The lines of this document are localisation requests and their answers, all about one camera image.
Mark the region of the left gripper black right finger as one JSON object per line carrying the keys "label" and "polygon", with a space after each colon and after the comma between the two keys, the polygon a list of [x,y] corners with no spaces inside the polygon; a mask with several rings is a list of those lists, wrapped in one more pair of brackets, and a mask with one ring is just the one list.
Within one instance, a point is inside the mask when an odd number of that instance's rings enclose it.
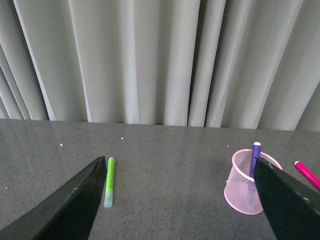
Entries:
{"label": "left gripper black right finger", "polygon": [[264,213],[278,240],[320,238],[320,193],[259,157],[254,181]]}

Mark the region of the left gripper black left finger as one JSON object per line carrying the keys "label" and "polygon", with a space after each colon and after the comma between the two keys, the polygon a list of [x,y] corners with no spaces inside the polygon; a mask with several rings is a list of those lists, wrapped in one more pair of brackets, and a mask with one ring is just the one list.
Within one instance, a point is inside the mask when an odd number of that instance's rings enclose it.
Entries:
{"label": "left gripper black left finger", "polygon": [[107,174],[96,158],[35,208],[5,227],[2,240],[86,240],[100,206]]}

